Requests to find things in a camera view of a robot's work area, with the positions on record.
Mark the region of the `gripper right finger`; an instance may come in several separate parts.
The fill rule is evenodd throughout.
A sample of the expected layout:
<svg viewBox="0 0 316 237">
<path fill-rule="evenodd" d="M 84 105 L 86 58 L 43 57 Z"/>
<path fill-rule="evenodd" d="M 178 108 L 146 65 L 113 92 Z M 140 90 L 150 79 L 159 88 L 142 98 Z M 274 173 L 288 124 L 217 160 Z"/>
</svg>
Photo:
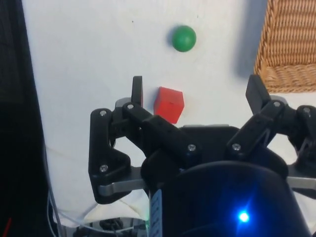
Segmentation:
<svg viewBox="0 0 316 237">
<path fill-rule="evenodd" d="M 256 163 L 288 181 L 291 188 L 316 188 L 316 109 L 303 105 L 297 109 L 272 99 L 258 75 L 251 75 L 246 98 L 253 116 L 227 143 L 227 159 Z M 268 149 L 277 134 L 287 136 L 297 155 L 285 161 Z"/>
</svg>

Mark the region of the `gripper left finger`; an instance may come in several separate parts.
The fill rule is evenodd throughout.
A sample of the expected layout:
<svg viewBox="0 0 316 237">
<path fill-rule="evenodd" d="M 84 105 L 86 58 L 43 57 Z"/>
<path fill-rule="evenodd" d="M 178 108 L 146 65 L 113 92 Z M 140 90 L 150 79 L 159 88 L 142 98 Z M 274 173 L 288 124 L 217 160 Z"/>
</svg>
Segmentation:
<svg viewBox="0 0 316 237">
<path fill-rule="evenodd" d="M 125 137 L 145 155 L 140 167 L 116 150 Z M 135 76 L 129 101 L 114 110 L 96 109 L 90 115 L 88 173 L 97 203 L 109 204 L 134 190 L 153 194 L 164 183 L 201 161 L 193 138 L 143 108 L 143 80 Z"/>
</svg>

